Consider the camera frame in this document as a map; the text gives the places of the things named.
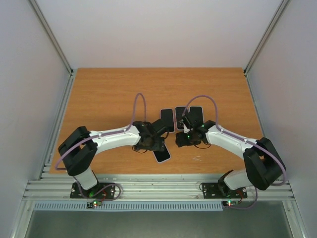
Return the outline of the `black phone pink edge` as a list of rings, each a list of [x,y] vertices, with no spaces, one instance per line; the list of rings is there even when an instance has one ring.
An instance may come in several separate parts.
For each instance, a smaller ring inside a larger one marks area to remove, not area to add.
[[[182,122],[183,113],[187,113],[187,107],[186,106],[178,106],[175,107],[175,118],[176,118],[176,128],[179,131],[184,130],[184,125]]]

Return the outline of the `black phone blue edge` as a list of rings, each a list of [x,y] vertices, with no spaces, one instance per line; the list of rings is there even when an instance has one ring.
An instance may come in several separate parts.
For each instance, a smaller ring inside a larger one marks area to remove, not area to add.
[[[193,112],[194,115],[197,116],[200,123],[204,123],[204,113],[203,113],[203,108],[201,106],[191,106],[190,112]]]

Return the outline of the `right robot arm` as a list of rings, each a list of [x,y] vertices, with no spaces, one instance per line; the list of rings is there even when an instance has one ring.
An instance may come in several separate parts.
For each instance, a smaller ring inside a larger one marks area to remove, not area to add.
[[[201,143],[215,145],[244,161],[244,169],[230,170],[218,179],[217,187],[223,197],[231,196],[237,189],[247,186],[266,190],[269,186],[276,186],[276,180],[286,175],[286,167],[269,139],[242,137],[215,121],[202,121],[193,112],[184,114],[180,122],[184,130],[176,134],[178,147]]]

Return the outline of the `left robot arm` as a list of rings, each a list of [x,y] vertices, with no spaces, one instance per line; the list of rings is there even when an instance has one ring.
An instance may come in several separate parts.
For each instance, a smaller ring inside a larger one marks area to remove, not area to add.
[[[80,126],[58,147],[60,158],[55,169],[67,171],[76,180],[82,197],[93,198],[104,190],[91,169],[97,154],[124,146],[136,152],[163,152],[164,134],[168,135],[169,129],[161,119],[153,123],[134,121],[128,126],[105,131],[89,131]]]

